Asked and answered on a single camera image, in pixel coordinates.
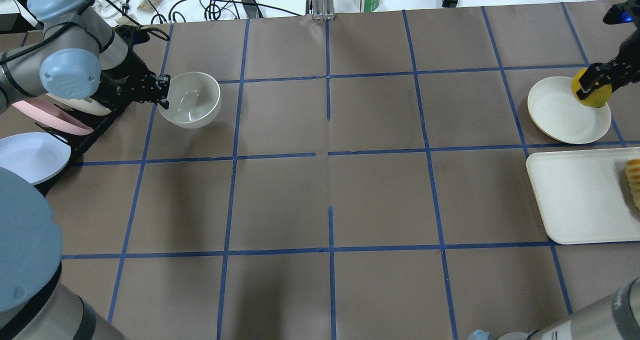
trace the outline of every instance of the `yellow fruit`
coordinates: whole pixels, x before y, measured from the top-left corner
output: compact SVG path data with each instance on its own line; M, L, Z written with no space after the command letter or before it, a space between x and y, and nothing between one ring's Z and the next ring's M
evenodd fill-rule
M613 92L613 90L611 89L611 85L610 84L604 85L601 88L592 92L584 100L580 100L576 95L576 92L578 92L578 90L581 89L580 82L578 81L578 79L580 79L580 76L582 76L585 73L585 71L587 71L587 69L581 69L580 71L578 71L578 73L574 76L573 80L571 81L571 91L573 92L573 96L582 105L590 106L592 108L601 108L607 104L607 101L611 97L611 93Z

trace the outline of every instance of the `light blue joint cap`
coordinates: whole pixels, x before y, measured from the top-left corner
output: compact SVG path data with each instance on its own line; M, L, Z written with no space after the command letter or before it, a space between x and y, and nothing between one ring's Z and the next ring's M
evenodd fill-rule
M79 7L84 0L27 0L27 8L42 22Z
M40 67L42 86L63 99L86 99L98 90L100 60L82 48L66 48L49 55Z
M0 167L0 313L29 301L54 276L62 233L28 182Z
M490 335L491 334L486 331L476 330L469 335L468 340L489 340Z

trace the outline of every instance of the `lemon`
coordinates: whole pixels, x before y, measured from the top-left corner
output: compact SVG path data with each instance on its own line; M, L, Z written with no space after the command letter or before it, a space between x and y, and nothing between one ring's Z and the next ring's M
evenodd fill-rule
M578 71L578 73L573 77L573 80L571 81L571 91L573 92L573 96L582 105L590 106L592 108L601 108L607 104L607 101L611 97L611 93L613 92L611 85L610 84L604 85L601 88L592 92L584 100L580 100L576 95L576 92L578 92L578 90L581 89L580 82L578 81L578 79L580 79L580 76L582 76L585 73L585 71L587 71L587 69L581 69L580 71Z

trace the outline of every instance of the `bread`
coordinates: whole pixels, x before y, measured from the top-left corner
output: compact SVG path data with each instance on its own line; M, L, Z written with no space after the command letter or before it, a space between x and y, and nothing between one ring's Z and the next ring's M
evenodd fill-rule
M633 205L640 210L640 158L627 161L624 173L626 174L629 188L631 188Z

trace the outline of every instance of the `blue light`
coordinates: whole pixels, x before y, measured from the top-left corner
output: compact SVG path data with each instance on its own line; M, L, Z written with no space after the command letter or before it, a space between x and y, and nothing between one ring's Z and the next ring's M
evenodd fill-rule
M626 11L622 12L622 14L620 14L620 23L631 23L631 21L633 21L634 19L631 17L630 14L627 14Z

